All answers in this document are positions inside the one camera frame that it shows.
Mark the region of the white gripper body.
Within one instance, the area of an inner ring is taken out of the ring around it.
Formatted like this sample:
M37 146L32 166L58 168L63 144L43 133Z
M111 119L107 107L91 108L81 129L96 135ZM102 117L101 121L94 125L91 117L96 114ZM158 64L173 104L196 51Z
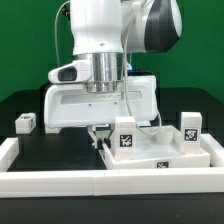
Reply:
M151 121L157 116L156 78L128 78L128 99L136 121ZM112 124L128 116L124 85L109 93L89 93L85 84L52 85L46 92L44 123L49 128Z

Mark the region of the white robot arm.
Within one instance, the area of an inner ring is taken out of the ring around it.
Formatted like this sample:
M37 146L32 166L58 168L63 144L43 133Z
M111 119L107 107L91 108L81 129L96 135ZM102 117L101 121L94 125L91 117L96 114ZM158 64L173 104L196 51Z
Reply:
M159 117L156 78L128 75L127 55L163 53L179 40L176 0L70 0L73 61L48 73L44 123L50 128Z

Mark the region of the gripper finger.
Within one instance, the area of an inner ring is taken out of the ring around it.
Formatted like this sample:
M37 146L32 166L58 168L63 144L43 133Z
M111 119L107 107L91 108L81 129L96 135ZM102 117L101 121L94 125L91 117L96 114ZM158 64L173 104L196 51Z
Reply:
M88 126L87 131L91 139L93 140L93 146L95 149L102 148L102 140L96 136L96 127L95 126Z
M114 132L114 129L109 130L108 134L103 138L103 142L107 145L107 147L111 147L111 137Z

